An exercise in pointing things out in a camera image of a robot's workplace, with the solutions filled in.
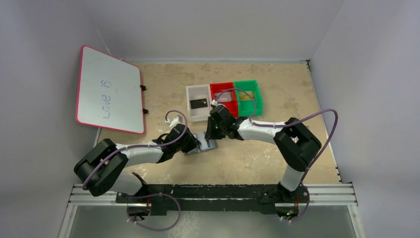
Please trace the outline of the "grey leather card holder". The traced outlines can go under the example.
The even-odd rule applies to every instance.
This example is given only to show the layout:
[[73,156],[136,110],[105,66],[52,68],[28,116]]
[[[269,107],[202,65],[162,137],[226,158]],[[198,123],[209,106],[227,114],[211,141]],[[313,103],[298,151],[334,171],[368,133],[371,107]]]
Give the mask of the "grey leather card holder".
[[205,132],[198,132],[193,134],[193,136],[199,141],[199,145],[194,148],[193,150],[184,153],[184,155],[193,155],[193,154],[199,154],[203,153],[209,150],[217,149],[217,142],[212,139],[205,139]]

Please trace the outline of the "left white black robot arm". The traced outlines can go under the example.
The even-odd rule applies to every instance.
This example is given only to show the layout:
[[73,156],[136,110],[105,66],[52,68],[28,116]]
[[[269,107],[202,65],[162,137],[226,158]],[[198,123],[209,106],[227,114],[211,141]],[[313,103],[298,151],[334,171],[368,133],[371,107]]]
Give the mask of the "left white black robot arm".
[[187,154],[200,145],[200,141],[183,124],[177,124],[147,144],[116,144],[107,138],[75,165],[74,173],[83,183],[82,188],[92,196],[108,191],[136,195],[146,182],[138,174],[124,171],[125,167],[163,163],[178,152]]

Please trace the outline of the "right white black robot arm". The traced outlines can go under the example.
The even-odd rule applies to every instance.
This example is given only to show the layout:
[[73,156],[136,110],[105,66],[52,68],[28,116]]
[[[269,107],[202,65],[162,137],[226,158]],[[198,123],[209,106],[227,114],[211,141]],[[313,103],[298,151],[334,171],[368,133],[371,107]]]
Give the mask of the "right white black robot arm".
[[321,149],[321,142],[297,118],[280,124],[235,118],[223,105],[213,106],[208,117],[206,139],[255,140],[274,144],[287,167],[279,187],[294,192],[303,180],[310,163]]

